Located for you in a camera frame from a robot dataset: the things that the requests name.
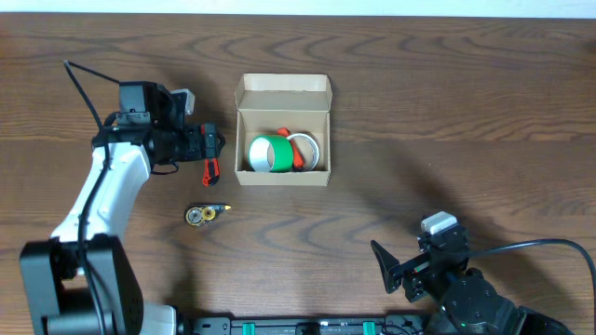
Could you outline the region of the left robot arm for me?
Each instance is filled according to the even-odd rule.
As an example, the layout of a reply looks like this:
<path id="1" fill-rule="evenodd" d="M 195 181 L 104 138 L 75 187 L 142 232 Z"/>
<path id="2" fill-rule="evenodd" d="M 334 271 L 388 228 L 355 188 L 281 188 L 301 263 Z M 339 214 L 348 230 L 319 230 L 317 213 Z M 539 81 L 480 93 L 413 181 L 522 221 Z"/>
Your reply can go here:
<path id="1" fill-rule="evenodd" d="M 175 308 L 144 301 L 122 246 L 136 197 L 156 166 L 210 163 L 225 139 L 188 125 L 195 96 L 122 82 L 119 110 L 99 123 L 85 184 L 45 241 L 28 242 L 20 272 L 36 334 L 184 334 Z"/>

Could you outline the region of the green tape roll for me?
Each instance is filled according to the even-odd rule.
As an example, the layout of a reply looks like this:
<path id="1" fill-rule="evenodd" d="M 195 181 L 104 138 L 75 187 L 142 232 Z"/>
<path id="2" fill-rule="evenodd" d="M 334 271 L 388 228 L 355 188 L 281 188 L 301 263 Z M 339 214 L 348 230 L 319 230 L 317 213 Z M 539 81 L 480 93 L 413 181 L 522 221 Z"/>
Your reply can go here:
<path id="1" fill-rule="evenodd" d="M 251 143 L 249 162 L 255 172 L 288 172 L 293 164 L 291 143 L 280 135 L 258 136 Z"/>

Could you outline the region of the white tape roll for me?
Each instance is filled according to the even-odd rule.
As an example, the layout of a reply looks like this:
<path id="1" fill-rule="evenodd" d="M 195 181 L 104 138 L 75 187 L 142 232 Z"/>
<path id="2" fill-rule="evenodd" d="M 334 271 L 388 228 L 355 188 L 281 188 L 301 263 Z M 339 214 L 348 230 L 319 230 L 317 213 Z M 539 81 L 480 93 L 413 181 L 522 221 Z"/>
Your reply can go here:
<path id="1" fill-rule="evenodd" d="M 316 140 L 305 133 L 294 133 L 288 136 L 287 139 L 289 141 L 303 139 L 310 145 L 313 154 L 312 159 L 310 163 L 303 168 L 303 171 L 312 171 L 317 166 L 318 161 L 320 159 L 320 149 Z"/>

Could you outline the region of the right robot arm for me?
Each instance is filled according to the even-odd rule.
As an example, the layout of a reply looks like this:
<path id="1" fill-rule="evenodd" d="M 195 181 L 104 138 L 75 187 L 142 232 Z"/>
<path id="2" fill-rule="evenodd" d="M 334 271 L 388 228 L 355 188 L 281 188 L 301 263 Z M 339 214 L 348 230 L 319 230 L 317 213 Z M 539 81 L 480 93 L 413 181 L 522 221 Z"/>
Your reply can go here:
<path id="1" fill-rule="evenodd" d="M 391 294 L 404 289 L 410 303 L 431 298 L 443 325 L 432 329 L 445 334 L 452 326 L 459 334 L 569 334 L 563 323 L 517 306 L 499 295 L 477 268 L 470 268 L 468 230 L 455 223 L 417 236 L 420 254 L 401 263 L 376 241 L 371 242 Z"/>

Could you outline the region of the orange utility knife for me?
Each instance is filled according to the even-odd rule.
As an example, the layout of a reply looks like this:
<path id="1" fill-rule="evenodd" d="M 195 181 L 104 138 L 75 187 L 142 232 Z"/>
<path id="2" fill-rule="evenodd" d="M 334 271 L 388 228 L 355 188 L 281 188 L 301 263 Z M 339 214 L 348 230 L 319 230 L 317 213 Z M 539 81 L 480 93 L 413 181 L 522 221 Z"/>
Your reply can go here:
<path id="1" fill-rule="evenodd" d="M 212 123 L 206 123 L 201 127 L 204 138 L 204 163 L 205 169 L 202 178 L 203 185 L 212 186 L 220 179 L 218 157 L 221 153 L 221 142 L 217 127 Z"/>

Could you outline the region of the orange lighter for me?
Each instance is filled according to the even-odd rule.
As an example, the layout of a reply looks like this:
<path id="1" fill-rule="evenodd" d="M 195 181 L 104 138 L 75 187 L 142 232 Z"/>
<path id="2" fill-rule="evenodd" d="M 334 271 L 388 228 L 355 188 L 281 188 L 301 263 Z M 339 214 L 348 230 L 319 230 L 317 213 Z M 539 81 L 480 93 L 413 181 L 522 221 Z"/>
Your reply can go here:
<path id="1" fill-rule="evenodd" d="M 280 136 L 283 136 L 285 138 L 288 138 L 291 135 L 290 131 L 286 127 L 279 128 L 277 130 L 277 134 Z M 300 153 L 300 151 L 295 143 L 295 140 L 290 140 L 290 144 L 292 147 L 292 154 L 293 154 L 292 170 L 295 172 L 301 172 L 305 166 L 304 158 L 303 158 L 302 154 Z"/>

